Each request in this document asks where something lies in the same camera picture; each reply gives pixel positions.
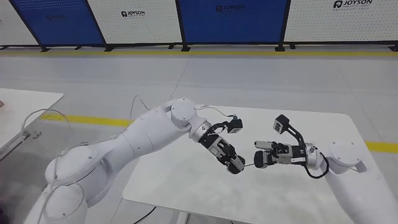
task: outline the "floor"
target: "floor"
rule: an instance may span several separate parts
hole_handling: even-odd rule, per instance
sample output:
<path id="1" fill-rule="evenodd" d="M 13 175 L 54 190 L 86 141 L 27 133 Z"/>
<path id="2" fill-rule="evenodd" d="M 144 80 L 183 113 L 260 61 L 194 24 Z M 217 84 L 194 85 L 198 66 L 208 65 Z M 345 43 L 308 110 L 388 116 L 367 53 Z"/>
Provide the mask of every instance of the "floor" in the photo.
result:
<path id="1" fill-rule="evenodd" d="M 301 47 L 291 52 L 315 51 L 313 55 L 231 55 L 222 51 L 272 51 L 266 47 L 194 47 L 189 52 L 168 54 L 77 55 L 68 51 L 48 56 L 0 52 L 0 87 L 64 93 L 55 109 L 65 114 L 104 118 L 129 117 L 134 95 L 148 106 L 171 98 L 187 97 L 208 105 L 243 106 L 300 111 L 345 113 L 351 116 L 366 141 L 398 142 L 398 55 L 347 55 L 345 52 L 391 52 L 385 47 Z M 341 52 L 328 55 L 328 52 Z M 133 118 L 144 112 L 137 104 Z M 13 223 L 23 223 L 30 207 L 45 186 L 44 170 L 65 134 L 61 122 L 36 121 L 30 131 L 41 137 L 27 139 L 0 162 L 0 205 Z M 72 123 L 68 146 L 100 142 L 121 128 Z M 373 156 L 398 197 L 398 154 Z M 152 207 L 127 202 L 121 192 L 135 163 L 118 175 L 106 198 L 89 209 L 87 224 L 134 223 Z M 158 208 L 142 221 L 175 223 L 178 212 Z M 228 220 L 192 215 L 190 224 L 227 224 Z"/>

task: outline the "white robotic arm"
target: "white robotic arm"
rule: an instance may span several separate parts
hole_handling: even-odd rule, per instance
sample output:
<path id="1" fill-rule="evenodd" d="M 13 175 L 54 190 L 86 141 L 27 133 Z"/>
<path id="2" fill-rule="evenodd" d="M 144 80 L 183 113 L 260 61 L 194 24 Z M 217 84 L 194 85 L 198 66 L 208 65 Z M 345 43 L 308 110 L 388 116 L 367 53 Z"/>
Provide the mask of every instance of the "white robotic arm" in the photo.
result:
<path id="1" fill-rule="evenodd" d="M 47 186 L 43 191 L 25 224 L 83 224 L 87 208 L 106 195 L 125 165 L 162 149 L 186 133 L 205 146 L 228 171 L 241 172 L 244 159 L 215 133 L 218 128 L 235 133 L 242 123 L 234 118 L 212 126 L 197 115 L 192 101 L 181 98 L 148 111 L 114 139 L 73 148 L 47 167 L 45 178 L 53 188 Z"/>
<path id="2" fill-rule="evenodd" d="M 326 178 L 342 209 L 355 224 L 398 223 L 398 203 L 377 165 L 363 162 L 354 143 L 332 142 L 322 154 L 313 144 L 304 143 L 301 134 L 280 115 L 274 129 L 282 134 L 287 131 L 298 141 L 298 146 L 276 142 L 257 141 L 254 145 L 265 151 L 257 151 L 254 165 L 266 168 L 274 164 L 304 166 L 310 177 Z M 308 169 L 321 168 L 323 174 L 312 175 Z M 346 173 L 355 168 L 356 173 Z"/>

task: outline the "yellow floor line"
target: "yellow floor line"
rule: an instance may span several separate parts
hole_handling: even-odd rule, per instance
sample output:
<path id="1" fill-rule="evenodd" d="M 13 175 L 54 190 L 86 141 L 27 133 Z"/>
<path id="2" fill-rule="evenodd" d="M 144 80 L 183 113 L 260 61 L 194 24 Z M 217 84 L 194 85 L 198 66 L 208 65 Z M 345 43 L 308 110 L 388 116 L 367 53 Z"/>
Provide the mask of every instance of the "yellow floor line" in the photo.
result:
<path id="1" fill-rule="evenodd" d="M 110 119 L 110 118 L 99 118 L 91 116 L 79 116 L 79 115 L 66 115 L 71 123 L 80 124 L 98 124 L 105 126 L 121 126 L 126 127 L 133 121 L 128 119 Z M 40 117 L 40 119 L 51 120 L 51 121 L 65 121 L 65 119 L 60 114 L 45 114 Z M 398 153 L 398 143 L 388 143 L 388 142 L 374 142 L 365 141 L 368 149 L 374 152 L 388 152 L 388 153 Z"/>
<path id="2" fill-rule="evenodd" d="M 89 117 L 89 116 L 79 116 L 79 115 L 66 115 L 70 123 L 80 123 L 80 124 L 98 124 L 103 126 L 122 126 L 126 127 L 133 121 L 128 119 L 109 119 L 109 118 L 99 118 L 99 117 Z M 60 114 L 45 114 L 40 117 L 40 119 L 51 120 L 51 121 L 66 121 L 64 117 Z"/>
<path id="3" fill-rule="evenodd" d="M 398 57 L 398 52 L 300 52 L 300 51 L 286 51 L 286 52 L 275 52 L 275 51 L 204 51 L 204 50 L 192 50 L 190 52 L 180 51 L 162 51 L 162 50 L 134 50 L 134 51 L 56 51 L 50 50 L 48 52 L 39 51 L 0 51 L 0 56 L 10 55 L 29 55 L 29 56 L 40 56 L 40 57 L 54 57 L 61 55 L 68 56 L 86 56 L 86 55 L 100 55 L 100 56 L 115 56 L 115 55 L 247 55 L 247 56 L 322 56 L 322 57 Z"/>

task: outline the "table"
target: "table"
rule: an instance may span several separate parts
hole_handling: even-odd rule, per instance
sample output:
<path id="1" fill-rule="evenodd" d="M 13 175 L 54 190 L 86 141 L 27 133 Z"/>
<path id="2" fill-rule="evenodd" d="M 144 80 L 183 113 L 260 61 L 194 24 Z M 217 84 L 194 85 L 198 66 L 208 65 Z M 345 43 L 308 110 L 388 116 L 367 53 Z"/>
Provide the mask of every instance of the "table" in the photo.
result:
<path id="1" fill-rule="evenodd" d="M 19 134 L 25 118 L 33 111 L 51 108 L 62 97 L 63 93 L 0 88 L 0 100 L 4 103 L 0 108 L 0 159 L 21 143 Z M 26 126 L 41 114 L 32 115 L 26 121 Z"/>
<path id="2" fill-rule="evenodd" d="M 333 141 L 353 142 L 365 154 L 363 161 L 376 166 L 351 118 L 344 114 L 265 110 L 217 106 L 237 114 L 243 129 L 222 136 L 253 162 L 254 141 L 297 144 L 289 134 L 277 134 L 274 120 L 284 114 L 290 124 L 322 151 Z M 225 121 L 217 111 L 198 114 L 211 123 Z M 325 179 L 311 179 L 303 167 L 274 165 L 266 169 L 246 167 L 232 175 L 200 144 L 183 136 L 161 151 L 140 158 L 123 198 L 188 213 L 246 223 L 352 224 Z"/>

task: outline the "pegboard panel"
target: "pegboard panel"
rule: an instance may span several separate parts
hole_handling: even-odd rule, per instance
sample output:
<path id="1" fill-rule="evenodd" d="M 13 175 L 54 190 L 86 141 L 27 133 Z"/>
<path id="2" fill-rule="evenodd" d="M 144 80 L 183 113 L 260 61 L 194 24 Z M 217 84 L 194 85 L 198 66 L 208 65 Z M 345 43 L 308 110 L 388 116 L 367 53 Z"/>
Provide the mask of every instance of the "pegboard panel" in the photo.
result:
<path id="1" fill-rule="evenodd" d="M 175 0 L 88 0 L 108 44 L 181 42 Z"/>
<path id="2" fill-rule="evenodd" d="M 286 0 L 180 0 L 187 42 L 278 42 Z"/>
<path id="3" fill-rule="evenodd" d="M 102 44 L 84 0 L 13 0 L 44 45 Z"/>
<path id="4" fill-rule="evenodd" d="M 0 45 L 37 45 L 8 0 L 0 0 Z"/>
<path id="5" fill-rule="evenodd" d="M 292 0 L 285 41 L 398 40 L 398 0 Z"/>

